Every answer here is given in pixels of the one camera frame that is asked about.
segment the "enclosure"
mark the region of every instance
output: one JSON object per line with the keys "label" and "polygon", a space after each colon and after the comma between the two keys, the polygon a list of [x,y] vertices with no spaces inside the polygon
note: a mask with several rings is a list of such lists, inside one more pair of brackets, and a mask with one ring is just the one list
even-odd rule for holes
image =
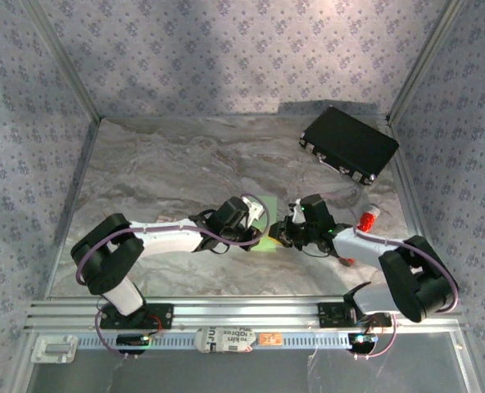
{"label": "enclosure", "polygon": [[[298,146],[330,105],[400,144],[369,187]],[[266,196],[273,219],[316,192],[342,222],[375,203],[373,233],[425,236],[460,305],[401,320],[385,358],[361,362],[318,341],[330,333],[294,342],[312,334],[318,302],[379,280],[377,269],[270,245],[170,253],[129,274],[149,300],[175,304],[182,332],[167,340],[245,325],[283,332],[290,350],[205,360],[168,344],[119,364],[93,344],[97,300],[75,281],[71,247],[115,212],[177,220],[242,192]],[[44,334],[77,336],[74,363],[32,364]],[[484,0],[0,1],[0,391],[221,382],[485,391]]]}

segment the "glass panel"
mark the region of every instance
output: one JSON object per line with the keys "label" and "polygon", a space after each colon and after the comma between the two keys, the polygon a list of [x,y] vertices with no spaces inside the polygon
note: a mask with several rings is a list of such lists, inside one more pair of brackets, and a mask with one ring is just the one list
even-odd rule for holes
{"label": "glass panel", "polygon": [[204,355],[150,350],[122,360],[105,350],[79,350],[72,364],[41,364],[28,393],[363,393],[467,391],[449,333],[401,334],[377,359],[345,350],[254,350]]}
{"label": "glass panel", "polygon": [[[361,118],[376,124],[376,118]],[[407,237],[392,173],[387,167],[363,187],[303,151],[298,139],[313,117],[262,116],[188,120],[104,120],[89,160],[51,296],[87,296],[75,282],[71,247],[108,215],[156,222],[183,219],[252,192],[268,196],[273,220],[288,203],[326,194],[338,222],[373,202],[381,209],[373,233]],[[307,252],[317,255],[316,248]],[[232,247],[226,255],[169,253],[139,260],[130,278],[145,296],[340,294],[380,273],[358,261],[352,269],[334,258],[297,250]]]}

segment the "marble surface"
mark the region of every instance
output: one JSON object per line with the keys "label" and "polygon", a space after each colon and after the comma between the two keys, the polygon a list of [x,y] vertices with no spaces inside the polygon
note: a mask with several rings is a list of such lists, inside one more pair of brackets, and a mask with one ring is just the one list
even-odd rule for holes
{"label": "marble surface", "polygon": [[[382,214],[372,233],[406,237],[390,169],[373,186],[363,187],[319,164],[297,142],[312,120],[276,116],[104,120],[51,296],[88,295],[75,282],[70,249],[116,212],[143,222],[155,222],[161,215],[182,219],[252,192],[276,196],[277,217],[282,219],[289,202],[323,192],[336,221],[353,224],[352,212],[360,215],[373,202]],[[129,276],[145,296],[336,295],[382,278],[360,262],[346,268],[332,257],[309,257],[293,249],[245,252],[234,247],[222,256],[207,251],[150,256],[140,259]]]}

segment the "orange tag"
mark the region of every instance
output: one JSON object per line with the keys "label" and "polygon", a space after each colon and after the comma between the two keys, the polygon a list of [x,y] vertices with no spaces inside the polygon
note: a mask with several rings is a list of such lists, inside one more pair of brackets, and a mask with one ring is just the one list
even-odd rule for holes
{"label": "orange tag", "polygon": [[259,335],[260,346],[281,346],[283,335],[281,333],[261,333]]}

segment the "patterned wallpaper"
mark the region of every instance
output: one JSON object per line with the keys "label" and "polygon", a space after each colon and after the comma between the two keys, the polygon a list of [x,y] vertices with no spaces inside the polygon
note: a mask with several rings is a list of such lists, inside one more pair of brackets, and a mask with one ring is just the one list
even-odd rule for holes
{"label": "patterned wallpaper", "polygon": [[89,120],[27,15],[0,1],[0,391],[42,295]]}
{"label": "patterned wallpaper", "polygon": [[101,115],[387,113],[446,0],[43,0]]}
{"label": "patterned wallpaper", "polygon": [[485,1],[470,1],[396,126],[485,364]]}

